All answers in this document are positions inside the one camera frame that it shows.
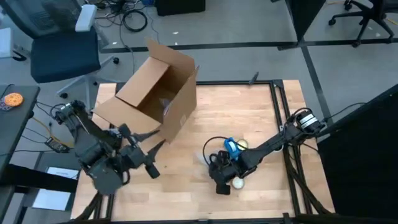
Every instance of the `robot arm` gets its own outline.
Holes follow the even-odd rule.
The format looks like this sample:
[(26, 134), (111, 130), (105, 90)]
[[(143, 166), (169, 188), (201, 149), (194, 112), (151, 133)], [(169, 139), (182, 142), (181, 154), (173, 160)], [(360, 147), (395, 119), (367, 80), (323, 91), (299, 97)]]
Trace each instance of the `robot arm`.
[(285, 123), (284, 129), (255, 149), (241, 151), (238, 158), (231, 158), (229, 152), (219, 151), (210, 155), (209, 175), (216, 182), (216, 193), (229, 195), (230, 186), (226, 185), (234, 177), (245, 178), (257, 169), (262, 158), (290, 144), (301, 145), (306, 139), (313, 138), (325, 127), (312, 114), (311, 110), (297, 111)]
[[(138, 169), (145, 165), (146, 171), (154, 179), (158, 177), (155, 155), (164, 140), (153, 147), (147, 155), (138, 143), (158, 133), (131, 134), (127, 125), (119, 127), (120, 134), (103, 131), (88, 118), (85, 106), (80, 101), (73, 101), (55, 113), (58, 124), (65, 124), (75, 139), (75, 155), (81, 168), (93, 179), (93, 184), (102, 195), (114, 194), (129, 182), (129, 169)], [(122, 138), (130, 145), (121, 149)]]

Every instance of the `black box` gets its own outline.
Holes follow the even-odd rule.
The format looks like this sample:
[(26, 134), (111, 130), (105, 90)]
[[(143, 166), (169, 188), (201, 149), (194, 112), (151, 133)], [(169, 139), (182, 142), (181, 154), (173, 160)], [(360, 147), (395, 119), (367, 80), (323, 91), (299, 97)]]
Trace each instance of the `black box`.
[(206, 0), (156, 0), (155, 7), (160, 16), (203, 12), (206, 9)]

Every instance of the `orange object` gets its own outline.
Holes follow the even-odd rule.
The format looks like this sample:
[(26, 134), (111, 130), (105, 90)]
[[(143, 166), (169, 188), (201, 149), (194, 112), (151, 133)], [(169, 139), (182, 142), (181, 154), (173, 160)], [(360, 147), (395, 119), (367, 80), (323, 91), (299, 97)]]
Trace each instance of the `orange object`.
[(24, 97), (19, 93), (10, 93), (4, 97), (4, 103), (7, 106), (16, 107), (22, 104)]

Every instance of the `blue office chair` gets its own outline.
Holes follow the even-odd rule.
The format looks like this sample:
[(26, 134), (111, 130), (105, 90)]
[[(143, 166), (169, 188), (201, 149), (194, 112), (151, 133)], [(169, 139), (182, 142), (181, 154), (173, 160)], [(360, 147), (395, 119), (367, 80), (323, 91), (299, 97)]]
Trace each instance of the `blue office chair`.
[[(34, 40), (30, 72), (37, 83), (77, 77), (57, 94), (67, 98), (70, 88), (84, 82), (86, 105), (90, 108), (90, 85), (118, 82), (96, 76), (110, 61), (118, 64), (119, 59), (110, 56), (99, 61), (94, 5), (81, 7), (76, 0), (0, 0), (0, 5), (16, 26)], [(99, 36), (101, 43), (107, 43), (104, 35)]]
[(386, 22), (384, 22), (384, 19), (386, 18), (386, 13), (398, 12), (398, 0), (370, 0), (370, 2), (373, 3), (372, 8), (364, 6), (363, 4), (354, 0), (346, 0), (344, 5), (347, 11), (349, 11), (353, 7), (353, 4), (357, 6), (361, 11), (337, 14), (329, 20), (329, 26), (333, 26), (336, 24), (336, 18), (339, 17), (363, 17), (363, 19), (359, 23), (360, 25), (362, 25), (362, 29), (359, 32), (356, 41), (353, 43), (353, 47), (358, 47), (361, 44), (362, 35), (366, 27), (368, 26), (369, 20), (371, 19), (377, 22), (390, 34), (390, 37), (387, 40), (387, 44), (390, 44), (392, 42), (392, 38), (394, 37), (394, 32), (390, 29)]

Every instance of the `black desk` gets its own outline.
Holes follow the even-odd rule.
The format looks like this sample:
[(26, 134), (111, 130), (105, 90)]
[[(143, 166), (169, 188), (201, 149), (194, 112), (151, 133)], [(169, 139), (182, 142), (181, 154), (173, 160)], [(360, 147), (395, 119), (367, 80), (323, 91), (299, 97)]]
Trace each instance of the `black desk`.
[[(0, 85), (0, 95), (6, 88), (7, 85)], [(4, 94), (20, 93), (24, 101), (10, 111), (0, 111), (0, 154), (9, 153), (0, 157), (0, 222), (7, 212), (16, 186), (24, 189), (23, 192), (27, 192), (29, 187), (67, 192), (76, 190), (76, 180), (9, 164), (27, 121), (34, 115), (33, 107), (39, 91), (37, 86), (9, 86)]]

